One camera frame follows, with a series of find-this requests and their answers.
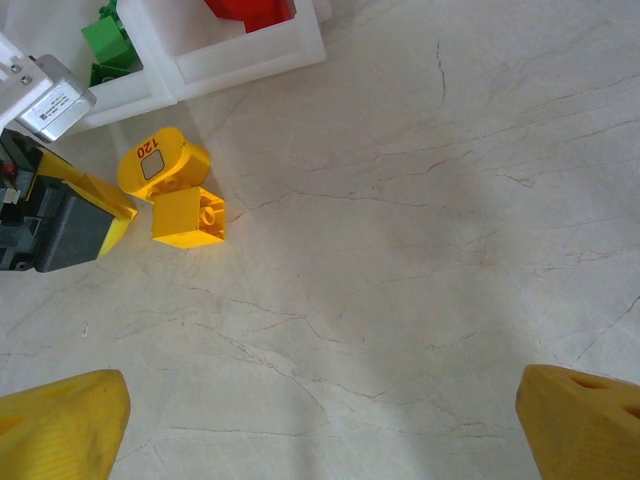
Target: lego stud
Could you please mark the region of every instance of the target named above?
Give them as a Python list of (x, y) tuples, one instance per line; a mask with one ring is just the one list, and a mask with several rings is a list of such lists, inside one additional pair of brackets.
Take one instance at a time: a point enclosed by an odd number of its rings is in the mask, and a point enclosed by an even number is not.
[(164, 185), (162, 186), (164, 190), (168, 192), (175, 192), (176, 190), (180, 190), (178, 188), (178, 179), (176, 177), (169, 177)]
[(216, 212), (212, 206), (200, 207), (200, 222), (207, 226), (216, 223)]
[(156, 185), (149, 189), (149, 200), (153, 200), (157, 195), (160, 195), (160, 189)]

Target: white marble surface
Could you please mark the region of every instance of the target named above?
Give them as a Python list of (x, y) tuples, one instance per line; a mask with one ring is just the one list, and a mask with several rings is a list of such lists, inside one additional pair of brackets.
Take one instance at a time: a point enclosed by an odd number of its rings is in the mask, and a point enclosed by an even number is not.
[(334, 5), (326, 63), (56, 146), (176, 125), (231, 220), (0, 275), (1, 393), (124, 373), (113, 479), (535, 479), (526, 364), (640, 382), (637, 2)]

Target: green lego brick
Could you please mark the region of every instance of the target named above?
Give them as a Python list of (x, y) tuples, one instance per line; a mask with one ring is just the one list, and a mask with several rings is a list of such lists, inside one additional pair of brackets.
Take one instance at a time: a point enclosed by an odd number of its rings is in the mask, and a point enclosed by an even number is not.
[(97, 63), (93, 63), (91, 65), (91, 81), (89, 82), (89, 86), (94, 87), (96, 85), (100, 85), (101, 83), (110, 82), (111, 80), (124, 77), (125, 75), (129, 75), (130, 73), (131, 72), (123, 68), (116, 68), (110, 67), (108, 65), (99, 65)]
[(125, 69), (138, 58), (131, 40), (123, 36), (111, 16), (83, 28), (82, 34), (102, 65)]
[(118, 0), (109, 0), (104, 7), (100, 7), (100, 20), (103, 18), (107, 18), (109, 16), (113, 17), (114, 20), (118, 20), (118, 13), (116, 11), (116, 6), (118, 4)]

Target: red lego brick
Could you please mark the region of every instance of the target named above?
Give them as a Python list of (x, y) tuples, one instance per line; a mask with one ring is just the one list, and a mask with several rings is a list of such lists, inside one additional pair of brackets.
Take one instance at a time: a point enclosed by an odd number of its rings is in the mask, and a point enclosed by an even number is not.
[(2, 175), (5, 175), (7, 177), (13, 178), (18, 173), (18, 167), (10, 163), (4, 163), (2, 164), (2, 170), (0, 170), (0, 173), (2, 173)]
[(244, 22), (247, 33), (293, 18), (288, 0), (204, 0), (218, 18)]

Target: printed number 120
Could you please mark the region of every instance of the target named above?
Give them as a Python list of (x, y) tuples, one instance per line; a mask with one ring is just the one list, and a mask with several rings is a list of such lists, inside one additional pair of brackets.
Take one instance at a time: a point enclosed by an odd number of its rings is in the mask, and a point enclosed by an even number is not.
[(156, 142), (155, 138), (152, 138), (151, 141), (138, 149), (138, 158), (144, 158), (145, 155), (149, 155), (156, 148), (158, 148), (158, 142)]

